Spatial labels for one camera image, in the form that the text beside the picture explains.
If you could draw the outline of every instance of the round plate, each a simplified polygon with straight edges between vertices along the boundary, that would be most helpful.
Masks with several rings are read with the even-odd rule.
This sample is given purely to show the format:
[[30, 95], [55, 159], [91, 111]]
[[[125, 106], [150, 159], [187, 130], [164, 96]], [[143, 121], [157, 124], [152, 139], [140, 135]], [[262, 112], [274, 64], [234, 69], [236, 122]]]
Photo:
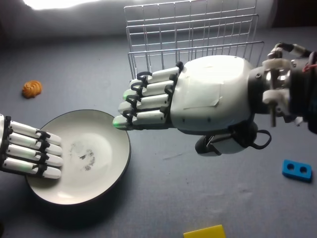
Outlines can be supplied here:
[[27, 177], [42, 199], [63, 205], [89, 201], [109, 190], [124, 174], [131, 155], [128, 133], [112, 126], [113, 116], [95, 110], [63, 114], [42, 130], [62, 138], [60, 179]]

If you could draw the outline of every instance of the plate rim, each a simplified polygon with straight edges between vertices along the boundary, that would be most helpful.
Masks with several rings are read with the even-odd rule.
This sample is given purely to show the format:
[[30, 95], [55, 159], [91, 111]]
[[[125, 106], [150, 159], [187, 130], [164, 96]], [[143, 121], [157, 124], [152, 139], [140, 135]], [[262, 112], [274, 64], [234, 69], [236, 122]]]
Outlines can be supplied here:
[[[53, 118], [52, 120], [55, 120], [56, 118], [58, 117], [61, 117], [65, 114], [68, 114], [68, 113], [73, 113], [73, 112], [78, 112], [78, 111], [95, 111], [95, 112], [100, 112], [100, 113], [104, 113], [104, 114], [107, 114], [109, 116], [111, 116], [112, 118], [114, 118], [113, 115], [109, 114], [109, 113], [106, 113], [106, 112], [103, 112], [103, 111], [99, 111], [99, 110], [95, 110], [95, 109], [79, 109], [79, 110], [74, 110], [74, 111], [70, 111], [70, 112], [67, 112], [67, 113], [63, 113], [55, 118]], [[44, 126], [46, 126], [47, 124], [49, 124], [52, 120], [50, 120], [49, 122], [47, 122], [45, 125], [43, 125], [41, 127], [41, 130]], [[25, 180], [26, 180], [26, 183], [28, 184], [28, 187], [30, 188], [30, 190], [32, 191], [32, 193], [34, 195], [36, 195], [37, 198], [41, 199], [42, 201], [46, 201], [48, 202], [49, 204], [53, 204], [53, 205], [59, 205], [59, 206], [76, 206], [76, 205], [83, 205], [83, 204], [86, 204], [86, 203], [89, 203], [89, 202], [92, 202], [98, 198], [100, 198], [101, 196], [105, 195], [107, 192], [109, 192], [110, 190], [113, 189], [113, 187], [115, 187], [117, 185], [118, 182], [120, 182], [120, 180], [122, 179], [122, 177], [124, 176], [126, 170], [128, 169], [128, 166], [130, 164], [130, 159], [131, 159], [131, 141], [130, 141], [130, 137], [129, 137], [129, 134], [127, 131], [125, 131], [127, 133], [127, 136], [128, 136], [128, 140], [129, 140], [129, 156], [128, 156], [128, 160], [127, 160], [127, 163], [125, 164], [125, 167], [122, 171], [122, 173], [120, 174], [120, 176], [117, 178], [117, 180], [108, 188], [106, 189], [104, 192], [102, 192], [101, 194], [99, 194], [98, 196], [94, 197], [94, 198], [91, 198], [87, 201], [83, 201], [83, 202], [78, 202], [78, 203], [72, 203], [72, 204], [61, 204], [61, 203], [55, 203], [55, 202], [51, 202], [51, 201], [48, 201], [42, 197], [40, 197], [30, 186], [29, 182], [28, 182], [28, 179], [27, 179], [27, 175], [25, 175]]]

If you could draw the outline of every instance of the wall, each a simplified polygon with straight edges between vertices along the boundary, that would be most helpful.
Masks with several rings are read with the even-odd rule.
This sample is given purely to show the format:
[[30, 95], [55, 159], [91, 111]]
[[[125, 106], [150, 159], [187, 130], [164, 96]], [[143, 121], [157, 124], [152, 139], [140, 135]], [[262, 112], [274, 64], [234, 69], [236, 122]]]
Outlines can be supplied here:
[[[0, 0], [0, 20], [9, 38], [38, 39], [125, 34], [123, 8], [127, 5], [165, 2], [164, 0], [102, 0], [67, 9], [33, 10], [22, 0]], [[241, 0], [248, 4], [255, 0]], [[225, 0], [236, 6], [236, 2]], [[209, 8], [220, 0], [209, 1]], [[259, 27], [270, 27], [273, 0], [258, 0]]]

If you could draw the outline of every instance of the red wire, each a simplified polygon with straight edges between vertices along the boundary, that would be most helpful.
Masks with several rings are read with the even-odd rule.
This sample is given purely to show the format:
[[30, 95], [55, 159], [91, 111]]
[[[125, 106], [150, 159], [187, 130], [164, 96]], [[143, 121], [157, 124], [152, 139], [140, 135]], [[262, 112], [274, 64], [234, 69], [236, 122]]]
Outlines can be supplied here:
[[303, 68], [303, 72], [306, 72], [307, 70], [311, 69], [311, 68], [315, 68], [317, 67], [317, 64], [312, 64], [312, 65], [305, 65], [305, 67]]

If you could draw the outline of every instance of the white robotic hand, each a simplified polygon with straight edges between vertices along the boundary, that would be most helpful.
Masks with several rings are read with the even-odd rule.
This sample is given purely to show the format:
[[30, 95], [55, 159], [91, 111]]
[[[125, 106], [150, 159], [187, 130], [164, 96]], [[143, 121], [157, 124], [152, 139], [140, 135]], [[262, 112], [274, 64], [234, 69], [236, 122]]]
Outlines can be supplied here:
[[61, 138], [0, 115], [0, 170], [58, 179], [63, 165]]
[[177, 128], [203, 135], [196, 144], [200, 154], [239, 152], [254, 144], [258, 131], [248, 98], [252, 66], [233, 56], [208, 56], [175, 68], [141, 72], [124, 92], [121, 116], [113, 126], [122, 130]]

